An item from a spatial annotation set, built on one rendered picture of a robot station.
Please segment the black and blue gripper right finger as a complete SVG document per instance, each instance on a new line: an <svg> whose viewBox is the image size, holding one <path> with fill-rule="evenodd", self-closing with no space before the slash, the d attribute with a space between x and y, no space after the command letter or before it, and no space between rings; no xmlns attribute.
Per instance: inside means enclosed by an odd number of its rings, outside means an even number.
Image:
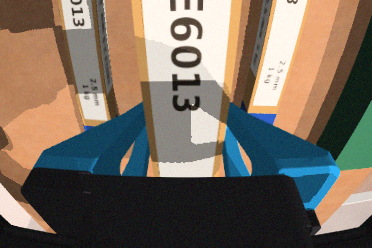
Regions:
<svg viewBox="0 0 372 248"><path fill-rule="evenodd" d="M251 161L251 175L238 143ZM250 115L232 102L222 156L225 177L292 177L306 210L315 211L340 175L329 151Z"/></svg>

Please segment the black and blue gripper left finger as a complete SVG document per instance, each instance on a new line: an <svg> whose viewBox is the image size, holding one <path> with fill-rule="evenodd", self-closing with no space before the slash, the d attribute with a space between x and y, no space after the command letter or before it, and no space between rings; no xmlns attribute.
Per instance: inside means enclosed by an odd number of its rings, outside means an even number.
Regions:
<svg viewBox="0 0 372 248"><path fill-rule="evenodd" d="M131 156L121 175L121 161L133 143ZM147 177L149 157L145 113L141 102L120 116L43 150L33 168Z"/></svg>

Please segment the dark green rectangular block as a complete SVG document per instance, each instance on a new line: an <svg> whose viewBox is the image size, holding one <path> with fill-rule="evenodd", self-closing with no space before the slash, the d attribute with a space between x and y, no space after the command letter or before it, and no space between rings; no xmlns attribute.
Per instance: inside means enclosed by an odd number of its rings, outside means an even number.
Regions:
<svg viewBox="0 0 372 248"><path fill-rule="evenodd" d="M340 171L372 167L372 16L347 82L317 146Z"/></svg>

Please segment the tan box with white label and blue bands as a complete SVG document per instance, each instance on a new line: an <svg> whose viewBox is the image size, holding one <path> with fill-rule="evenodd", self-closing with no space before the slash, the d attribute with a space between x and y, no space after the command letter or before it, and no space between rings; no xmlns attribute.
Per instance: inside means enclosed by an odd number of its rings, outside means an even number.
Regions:
<svg viewBox="0 0 372 248"><path fill-rule="evenodd" d="M75 93L89 130L117 117L105 0L58 0Z"/></svg>

